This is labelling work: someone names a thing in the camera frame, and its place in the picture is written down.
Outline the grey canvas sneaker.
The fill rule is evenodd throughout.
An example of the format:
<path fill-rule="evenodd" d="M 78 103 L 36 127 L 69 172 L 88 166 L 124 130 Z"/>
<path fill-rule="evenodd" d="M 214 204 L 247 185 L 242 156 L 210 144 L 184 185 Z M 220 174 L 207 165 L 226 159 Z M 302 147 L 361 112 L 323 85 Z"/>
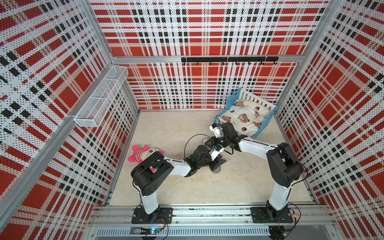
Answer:
<path fill-rule="evenodd" d="M 209 166 L 209 168 L 210 168 L 212 173 L 219 174 L 221 172 L 221 169 L 222 169 L 221 165 L 222 165 L 222 163 L 217 162 L 217 163 L 211 164 Z"/>

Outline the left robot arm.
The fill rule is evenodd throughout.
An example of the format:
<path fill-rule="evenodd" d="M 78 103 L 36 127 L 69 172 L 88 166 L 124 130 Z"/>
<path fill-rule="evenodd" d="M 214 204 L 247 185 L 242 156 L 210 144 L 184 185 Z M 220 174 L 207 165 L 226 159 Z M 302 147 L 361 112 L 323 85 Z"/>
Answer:
<path fill-rule="evenodd" d="M 157 190 L 169 176 L 191 177 L 199 169 L 208 167 L 213 173 L 221 171 L 226 162 L 220 145 L 198 146 L 194 153 L 184 160 L 173 160 L 156 151 L 131 171 L 133 186 L 138 190 L 142 209 L 151 215 L 159 208 Z"/>

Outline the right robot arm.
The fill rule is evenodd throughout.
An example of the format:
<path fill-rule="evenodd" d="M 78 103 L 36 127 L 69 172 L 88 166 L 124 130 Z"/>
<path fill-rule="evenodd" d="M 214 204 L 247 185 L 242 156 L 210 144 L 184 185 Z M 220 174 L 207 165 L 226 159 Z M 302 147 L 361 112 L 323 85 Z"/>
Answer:
<path fill-rule="evenodd" d="M 304 172 L 304 166 L 294 156 L 291 146 L 287 143 L 267 144 L 246 135 L 239 135 L 231 123 L 214 123 L 210 126 L 210 131 L 215 135 L 211 139 L 214 141 L 216 152 L 222 152 L 224 148 L 229 147 L 238 152 L 263 158 L 268 162 L 275 183 L 266 206 L 261 208 L 262 213 L 255 214 L 257 221 L 291 223 L 292 220 L 286 217 L 290 213 L 288 198 L 293 186 L 299 182 Z"/>

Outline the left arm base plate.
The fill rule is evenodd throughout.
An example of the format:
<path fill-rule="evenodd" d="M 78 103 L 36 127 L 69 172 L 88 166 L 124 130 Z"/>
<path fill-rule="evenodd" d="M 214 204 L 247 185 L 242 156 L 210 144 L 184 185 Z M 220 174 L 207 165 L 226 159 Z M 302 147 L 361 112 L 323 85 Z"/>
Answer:
<path fill-rule="evenodd" d="M 173 208 L 159 207 L 152 214 L 147 214 L 143 208 L 136 208 L 132 224 L 170 224 L 173 218 Z"/>

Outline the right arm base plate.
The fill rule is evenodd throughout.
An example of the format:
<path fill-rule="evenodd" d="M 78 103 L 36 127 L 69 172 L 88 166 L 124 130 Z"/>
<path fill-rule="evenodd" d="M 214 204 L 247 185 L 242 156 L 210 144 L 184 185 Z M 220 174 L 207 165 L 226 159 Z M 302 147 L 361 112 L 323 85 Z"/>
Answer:
<path fill-rule="evenodd" d="M 288 208 L 276 211 L 274 208 L 267 207 L 252 207 L 251 217 L 253 223 L 287 223 L 294 222 L 293 215 Z"/>

